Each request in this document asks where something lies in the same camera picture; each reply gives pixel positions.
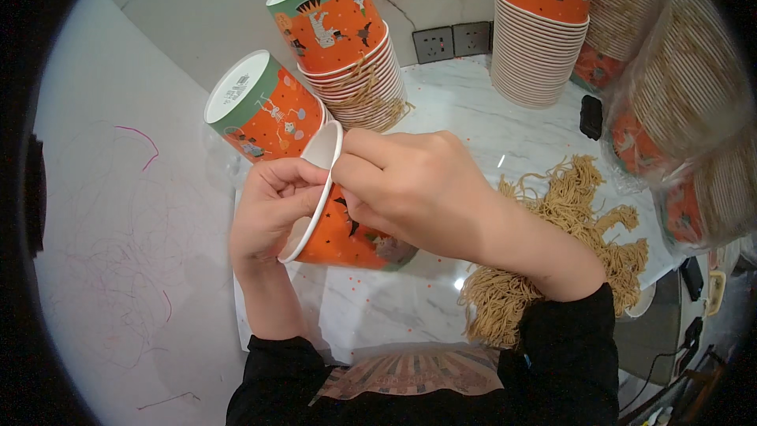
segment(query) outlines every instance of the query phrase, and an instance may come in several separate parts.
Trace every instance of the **electrical socket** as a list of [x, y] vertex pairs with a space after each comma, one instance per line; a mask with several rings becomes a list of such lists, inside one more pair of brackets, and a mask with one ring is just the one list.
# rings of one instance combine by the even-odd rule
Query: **electrical socket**
[[430, 28], [412, 33], [418, 63], [450, 60], [455, 57], [452, 27]]
[[491, 52], [489, 22], [452, 25], [455, 56], [482, 55]]

